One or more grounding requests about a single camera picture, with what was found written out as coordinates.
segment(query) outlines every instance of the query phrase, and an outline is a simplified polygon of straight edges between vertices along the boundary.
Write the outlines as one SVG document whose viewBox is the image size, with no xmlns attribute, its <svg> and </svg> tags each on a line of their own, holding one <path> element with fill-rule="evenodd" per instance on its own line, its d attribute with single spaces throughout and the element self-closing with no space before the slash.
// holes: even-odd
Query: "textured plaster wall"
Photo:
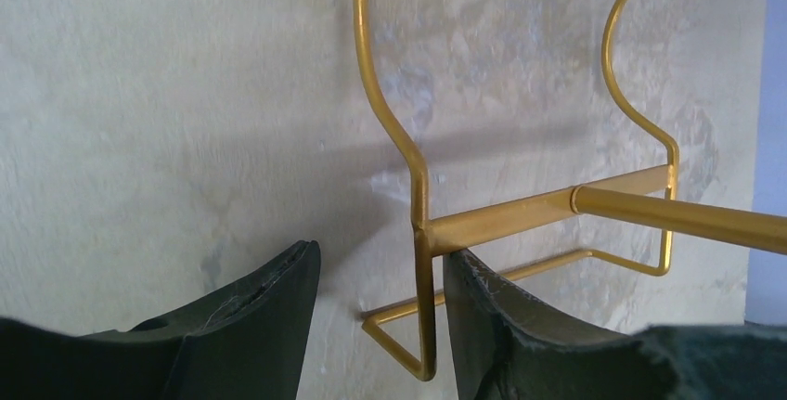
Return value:
<svg viewBox="0 0 787 400">
<path fill-rule="evenodd" d="M 128 329 L 318 239 L 301 398 L 454 398 L 359 328 L 413 294 L 403 161 L 358 80 L 351 0 L 0 0 L 0 314 Z M 613 0 L 372 0 L 390 103 L 432 165 L 435 216 L 651 166 L 600 77 Z M 765 0 L 632 0 L 615 53 L 682 147 L 679 196 L 751 206 Z M 506 268 L 646 228 L 575 218 L 476 251 Z M 576 316 L 740 322 L 746 253 L 677 236 L 672 273 L 583 262 L 523 285 Z M 435 262 L 438 284 L 440 265 Z M 415 346 L 414 318 L 389 330 Z"/>
</svg>

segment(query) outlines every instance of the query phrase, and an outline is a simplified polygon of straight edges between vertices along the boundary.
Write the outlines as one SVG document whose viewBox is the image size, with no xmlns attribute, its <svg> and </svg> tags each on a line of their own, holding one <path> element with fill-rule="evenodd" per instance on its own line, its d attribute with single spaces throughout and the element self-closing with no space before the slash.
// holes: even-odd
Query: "metal tube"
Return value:
<svg viewBox="0 0 787 400">
<path fill-rule="evenodd" d="M 585 185 L 649 194 L 668 186 L 670 178 L 669 166 L 661 165 Z M 574 216 L 570 203 L 573 192 L 574 187 L 567 187 L 434 219 L 429 223 L 432 256 L 468 249 Z"/>
<path fill-rule="evenodd" d="M 396 120 L 380 89 L 380 82 L 374 70 L 374 58 L 371 55 L 368 0 L 353 0 L 353 10 L 355 54 L 358 57 L 361 82 L 374 114 L 407 162 L 407 168 L 410 170 L 410 219 L 414 227 L 424 228 L 429 220 L 429 172 L 426 159 L 402 124 Z"/>
<path fill-rule="evenodd" d="M 572 209 L 576 213 L 787 254 L 785 217 L 584 186 L 574 191 Z"/>
</svg>

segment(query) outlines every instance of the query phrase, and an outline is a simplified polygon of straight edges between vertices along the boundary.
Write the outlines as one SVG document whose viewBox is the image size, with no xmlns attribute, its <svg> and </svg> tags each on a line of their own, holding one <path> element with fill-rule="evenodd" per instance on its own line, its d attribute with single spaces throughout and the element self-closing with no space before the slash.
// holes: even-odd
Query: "gold metal rack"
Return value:
<svg viewBox="0 0 787 400">
<path fill-rule="evenodd" d="M 416 301 L 376 311 L 366 317 L 363 330 L 419 380 L 431 380 L 435 371 L 437 346 L 434 307 L 445 301 L 442 293 L 434 293 L 432 258 L 437 256 L 583 213 L 661 228 L 659 264 L 651 266 L 608 252 L 583 249 L 521 267 L 504 274 L 504 277 L 511 280 L 528 277 L 589 257 L 647 275 L 662 276 L 669 270 L 673 231 L 787 254 L 787 218 L 675 200 L 679 162 L 677 142 L 631 106 L 620 90 L 613 72 L 612 41 L 616 23 L 626 1 L 615 0 L 607 18 L 601 40 L 601 70 L 610 95 L 620 110 L 664 145 L 666 164 L 431 219 L 426 161 L 385 101 L 372 59 L 368 0 L 354 0 L 355 50 L 361 80 L 371 108 L 405 157 L 410 172 L 410 220 L 414 235 L 416 272 Z M 663 199 L 642 196 L 659 189 L 664 189 Z M 420 359 L 381 328 L 382 324 L 415 313 L 419 316 Z"/>
</svg>

